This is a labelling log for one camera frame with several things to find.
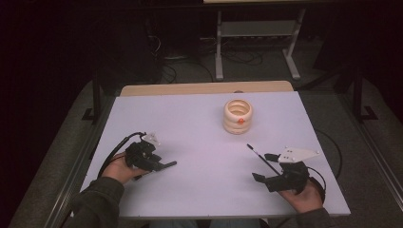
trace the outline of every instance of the dark sleeve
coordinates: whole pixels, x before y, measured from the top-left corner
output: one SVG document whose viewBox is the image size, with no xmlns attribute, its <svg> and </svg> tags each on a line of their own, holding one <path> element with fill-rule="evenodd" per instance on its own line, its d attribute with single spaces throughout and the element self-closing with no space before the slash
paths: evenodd
<svg viewBox="0 0 403 228">
<path fill-rule="evenodd" d="M 326 209 L 321 208 L 314 211 L 297 215 L 299 228 L 336 228 Z"/>
<path fill-rule="evenodd" d="M 71 202 L 74 217 L 68 227 L 117 227 L 124 186 L 112 178 L 94 180 Z"/>
</svg>

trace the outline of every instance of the tape roll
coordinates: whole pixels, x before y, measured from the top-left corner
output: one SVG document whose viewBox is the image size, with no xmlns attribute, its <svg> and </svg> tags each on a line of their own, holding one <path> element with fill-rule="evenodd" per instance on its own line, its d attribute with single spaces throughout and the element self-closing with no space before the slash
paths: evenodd
<svg viewBox="0 0 403 228">
<path fill-rule="evenodd" d="M 231 100 L 225 104 L 223 126 L 232 134 L 242 134 L 249 130 L 252 121 L 252 106 L 242 100 Z"/>
</svg>

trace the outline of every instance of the white table surface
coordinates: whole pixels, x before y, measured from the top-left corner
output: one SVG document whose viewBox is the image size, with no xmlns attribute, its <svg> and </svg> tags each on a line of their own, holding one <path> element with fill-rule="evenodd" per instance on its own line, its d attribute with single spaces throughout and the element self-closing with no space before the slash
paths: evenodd
<svg viewBox="0 0 403 228">
<path fill-rule="evenodd" d="M 222 127 L 223 107 L 232 99 L 254 108 L 250 130 L 242 135 Z M 269 218 L 295 213 L 278 194 L 270 193 L 252 173 L 275 173 L 246 144 L 263 156 L 280 154 L 285 146 L 318 150 L 305 161 L 327 183 L 324 206 L 333 216 L 350 210 L 336 183 L 297 92 L 224 93 L 118 97 L 111 110 L 82 186 L 95 180 L 107 155 L 134 132 L 156 132 L 155 154 L 162 163 L 178 164 L 125 185 L 120 203 L 123 218 Z M 121 151 L 139 139 L 133 137 Z M 273 163 L 278 171 L 280 167 Z M 320 182 L 320 177 L 310 171 Z"/>
</svg>

